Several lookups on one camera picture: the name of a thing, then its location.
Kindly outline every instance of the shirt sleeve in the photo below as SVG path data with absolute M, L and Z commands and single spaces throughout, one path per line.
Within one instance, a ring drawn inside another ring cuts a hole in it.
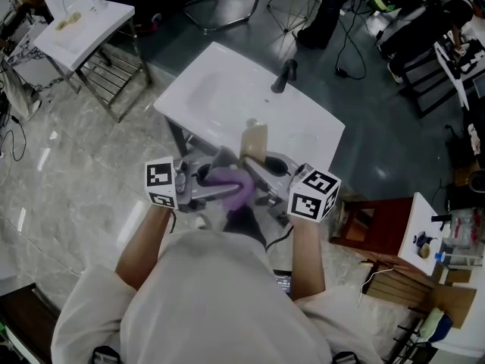
M 301 298 L 296 305 L 323 334 L 334 356 L 350 351 L 366 364 L 381 364 L 355 303 L 339 288 Z
M 96 347 L 119 333 L 121 319 L 136 294 L 113 271 L 88 268 L 67 299 L 52 338 L 52 362 L 86 364 Z

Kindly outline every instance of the black trousers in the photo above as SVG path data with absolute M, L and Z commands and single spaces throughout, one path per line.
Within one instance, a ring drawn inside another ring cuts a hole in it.
M 325 48 L 339 21 L 340 9 L 347 0 L 321 0 L 317 16 L 310 26 L 302 30 L 314 39 L 314 43 Z
M 382 53 L 396 53 L 390 62 L 391 71 L 400 76 L 404 66 L 425 53 L 451 30 L 451 20 L 440 9 L 428 8 L 421 16 L 393 34 L 380 48 Z
M 266 239 L 261 232 L 256 217 L 251 208 L 244 205 L 242 208 L 227 213 L 227 223 L 224 232 L 244 234 L 256 239 L 266 248 Z

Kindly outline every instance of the black faucet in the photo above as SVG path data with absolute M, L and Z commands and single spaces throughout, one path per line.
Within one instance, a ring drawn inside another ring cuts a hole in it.
M 285 90 L 286 82 L 296 81 L 296 68 L 298 64 L 294 59 L 288 59 L 281 70 L 281 74 L 278 76 L 274 84 L 271 85 L 271 91 L 273 93 L 283 93 Z

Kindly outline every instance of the purple cloth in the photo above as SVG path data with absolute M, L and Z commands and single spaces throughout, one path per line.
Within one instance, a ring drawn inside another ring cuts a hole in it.
M 222 199 L 222 206 L 227 210 L 237 210 L 246 205 L 255 192 L 255 182 L 252 180 L 251 175 L 246 170 L 241 168 L 214 168 L 207 177 L 205 182 L 212 185 L 227 185 L 238 184 L 240 189 L 237 193 Z

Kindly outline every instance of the white shirt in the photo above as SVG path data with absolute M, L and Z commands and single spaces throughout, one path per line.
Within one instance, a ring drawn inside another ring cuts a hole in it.
M 213 231 L 169 238 L 138 292 L 106 268 L 83 274 L 55 328 L 54 364 L 87 364 L 108 343 L 124 364 L 326 364 L 342 351 L 382 362 L 354 303 L 338 290 L 292 302 L 257 240 Z

